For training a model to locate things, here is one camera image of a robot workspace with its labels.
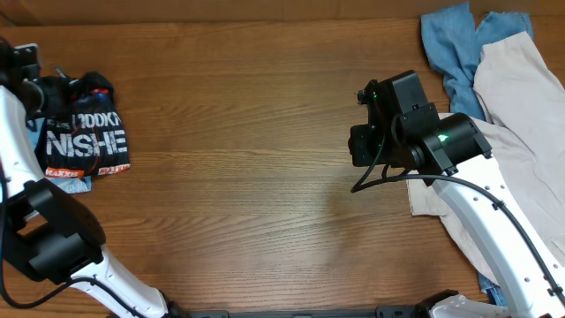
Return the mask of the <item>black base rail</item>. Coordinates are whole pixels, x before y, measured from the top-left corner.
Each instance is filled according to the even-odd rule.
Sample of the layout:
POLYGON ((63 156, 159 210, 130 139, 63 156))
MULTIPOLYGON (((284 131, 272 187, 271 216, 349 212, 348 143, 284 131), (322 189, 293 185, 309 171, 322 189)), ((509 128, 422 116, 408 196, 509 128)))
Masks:
POLYGON ((265 311, 230 313, 228 311, 193 311, 190 318, 415 318, 413 305, 378 306, 375 309, 334 309, 321 311, 265 311))

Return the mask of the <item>blue denim garment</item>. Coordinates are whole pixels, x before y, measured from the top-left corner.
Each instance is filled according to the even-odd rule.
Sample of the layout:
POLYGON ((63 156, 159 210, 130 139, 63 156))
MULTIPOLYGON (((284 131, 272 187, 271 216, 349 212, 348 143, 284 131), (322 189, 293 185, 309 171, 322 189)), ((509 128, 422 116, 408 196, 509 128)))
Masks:
POLYGON ((468 2, 422 15, 420 30, 430 67, 442 76, 449 110, 484 121, 487 114, 473 91, 482 46, 521 32, 533 34, 524 12, 491 11, 476 24, 468 2))

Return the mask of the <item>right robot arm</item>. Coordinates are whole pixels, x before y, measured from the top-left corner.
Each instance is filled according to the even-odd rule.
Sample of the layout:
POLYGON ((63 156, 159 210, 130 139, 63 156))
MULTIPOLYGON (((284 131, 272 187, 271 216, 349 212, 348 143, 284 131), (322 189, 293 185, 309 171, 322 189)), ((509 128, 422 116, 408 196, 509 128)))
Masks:
POLYGON ((446 290, 409 307, 413 317, 562 317, 564 268, 549 252, 509 191, 492 147, 472 119, 441 118, 414 71, 358 91, 368 122, 350 129, 352 163, 363 175, 356 193, 386 183, 421 180, 469 232, 507 300, 504 307, 446 290))

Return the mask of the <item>folded light blue t-shirt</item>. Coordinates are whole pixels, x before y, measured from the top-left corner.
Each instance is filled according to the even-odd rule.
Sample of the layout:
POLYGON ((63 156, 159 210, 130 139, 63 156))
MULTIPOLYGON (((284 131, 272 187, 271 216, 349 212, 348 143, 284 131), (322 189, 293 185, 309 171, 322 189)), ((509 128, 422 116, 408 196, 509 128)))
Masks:
MULTIPOLYGON (((36 118, 26 122, 28 137, 34 148, 35 156, 40 166, 44 164, 45 137, 42 135, 44 119, 36 118)), ((50 181, 67 193, 87 193, 92 190, 92 179, 83 178, 51 178, 50 181)))

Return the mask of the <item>black orange patterned t-shirt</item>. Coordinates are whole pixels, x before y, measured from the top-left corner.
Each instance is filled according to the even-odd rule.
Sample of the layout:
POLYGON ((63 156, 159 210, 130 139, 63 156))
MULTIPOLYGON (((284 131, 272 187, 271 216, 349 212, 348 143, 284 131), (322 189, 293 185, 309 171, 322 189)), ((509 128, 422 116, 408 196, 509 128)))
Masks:
POLYGON ((114 86, 98 72, 81 78, 43 77, 46 95, 41 146, 49 178, 117 174, 131 168, 128 141, 114 101, 114 86))

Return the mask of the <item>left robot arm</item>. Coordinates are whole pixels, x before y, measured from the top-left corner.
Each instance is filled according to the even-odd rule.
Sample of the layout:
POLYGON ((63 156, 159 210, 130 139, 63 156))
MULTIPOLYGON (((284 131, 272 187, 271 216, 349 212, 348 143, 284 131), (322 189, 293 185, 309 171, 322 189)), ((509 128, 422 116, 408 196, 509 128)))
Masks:
POLYGON ((38 46, 1 44, 1 262, 58 292, 80 290, 115 317, 178 317, 109 251, 64 182, 129 169, 112 84, 98 72, 41 75, 38 46))

